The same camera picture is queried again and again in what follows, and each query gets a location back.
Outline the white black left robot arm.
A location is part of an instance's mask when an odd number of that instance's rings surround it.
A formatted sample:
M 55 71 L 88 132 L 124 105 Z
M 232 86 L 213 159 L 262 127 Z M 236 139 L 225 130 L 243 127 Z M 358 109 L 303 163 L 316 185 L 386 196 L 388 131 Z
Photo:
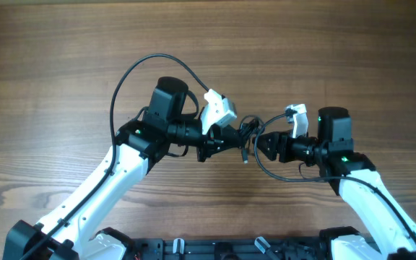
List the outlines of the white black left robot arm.
M 118 200 L 169 154 L 172 144 L 195 147 L 199 162 L 243 144 L 230 125 L 237 118 L 230 99 L 208 90 L 207 105 L 184 114 L 185 100 L 192 95 L 182 80 L 159 78 L 143 116 L 113 131 L 108 154 L 74 193 L 35 225 L 20 220 L 10 229 L 4 259 L 124 257 L 127 245 L 101 243 L 92 235 Z

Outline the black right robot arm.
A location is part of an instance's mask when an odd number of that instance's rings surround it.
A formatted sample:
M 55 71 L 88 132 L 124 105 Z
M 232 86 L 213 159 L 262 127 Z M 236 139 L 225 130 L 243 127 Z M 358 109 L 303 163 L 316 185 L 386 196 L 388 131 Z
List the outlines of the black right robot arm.
M 265 132 L 263 123 L 253 140 L 255 155 L 281 163 L 301 161 L 318 166 L 316 183 L 327 183 L 350 205 L 368 230 L 373 246 L 353 227 L 322 230 L 327 259 L 416 259 L 416 223 L 385 187 L 369 158 L 354 151 L 352 119 L 345 108 L 318 111 L 318 135 L 309 136 L 303 105 L 290 105 L 282 114 L 293 124 L 289 131 Z

